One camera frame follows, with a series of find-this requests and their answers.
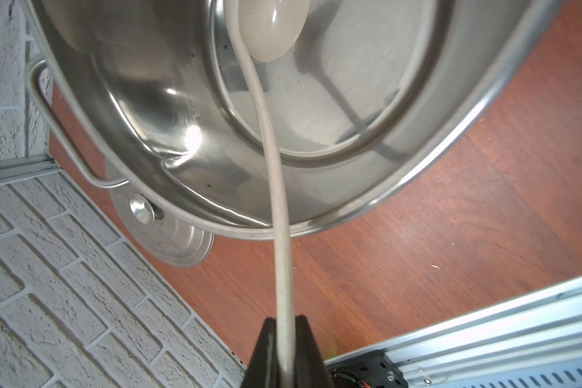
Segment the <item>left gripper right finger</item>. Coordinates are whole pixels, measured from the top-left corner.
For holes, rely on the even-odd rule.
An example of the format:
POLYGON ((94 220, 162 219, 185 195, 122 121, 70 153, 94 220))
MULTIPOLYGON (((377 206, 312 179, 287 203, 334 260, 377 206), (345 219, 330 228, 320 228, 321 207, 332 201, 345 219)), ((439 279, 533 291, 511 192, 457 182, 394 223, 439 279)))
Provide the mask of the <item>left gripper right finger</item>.
POLYGON ((305 315, 296 317, 295 386, 297 388, 334 388, 331 374, 318 349, 305 315))

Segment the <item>cream plastic ladle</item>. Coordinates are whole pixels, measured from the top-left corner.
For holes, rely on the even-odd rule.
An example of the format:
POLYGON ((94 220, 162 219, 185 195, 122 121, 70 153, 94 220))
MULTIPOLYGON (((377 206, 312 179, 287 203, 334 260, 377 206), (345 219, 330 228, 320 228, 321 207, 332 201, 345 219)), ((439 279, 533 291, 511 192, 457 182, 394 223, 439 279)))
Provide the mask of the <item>cream plastic ladle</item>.
POLYGON ((293 254, 281 154, 254 61, 271 62, 293 48, 307 22, 309 1, 225 1, 226 30, 250 92, 266 159, 276 274, 276 351, 280 386, 293 387, 297 352, 293 254))

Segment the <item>stainless steel pot lid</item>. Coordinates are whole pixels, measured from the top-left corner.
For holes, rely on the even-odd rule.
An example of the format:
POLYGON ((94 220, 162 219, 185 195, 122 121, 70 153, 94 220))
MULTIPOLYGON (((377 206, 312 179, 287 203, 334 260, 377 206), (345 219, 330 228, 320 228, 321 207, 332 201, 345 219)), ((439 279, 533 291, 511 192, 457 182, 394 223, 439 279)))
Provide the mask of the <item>stainless steel pot lid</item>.
POLYGON ((134 184, 111 189, 109 194, 129 234, 158 260, 187 268, 199 265, 210 254, 213 234, 165 210, 134 184))

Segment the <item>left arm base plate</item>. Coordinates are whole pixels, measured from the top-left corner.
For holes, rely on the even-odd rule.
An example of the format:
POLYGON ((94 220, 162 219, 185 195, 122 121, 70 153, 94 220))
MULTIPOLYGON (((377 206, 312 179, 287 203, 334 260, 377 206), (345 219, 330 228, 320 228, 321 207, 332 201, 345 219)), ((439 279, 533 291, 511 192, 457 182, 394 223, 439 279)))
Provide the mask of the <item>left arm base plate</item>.
POLYGON ((403 374, 383 352, 367 353, 328 366, 334 387, 403 388, 403 374))

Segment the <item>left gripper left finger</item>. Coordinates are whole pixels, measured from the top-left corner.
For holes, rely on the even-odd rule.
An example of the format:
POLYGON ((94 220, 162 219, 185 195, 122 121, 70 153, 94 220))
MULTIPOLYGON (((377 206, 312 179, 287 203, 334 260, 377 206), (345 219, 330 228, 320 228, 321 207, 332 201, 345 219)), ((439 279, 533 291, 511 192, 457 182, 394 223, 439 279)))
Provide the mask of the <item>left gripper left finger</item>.
POLYGON ((277 388, 276 320, 266 318, 243 378, 241 388, 277 388))

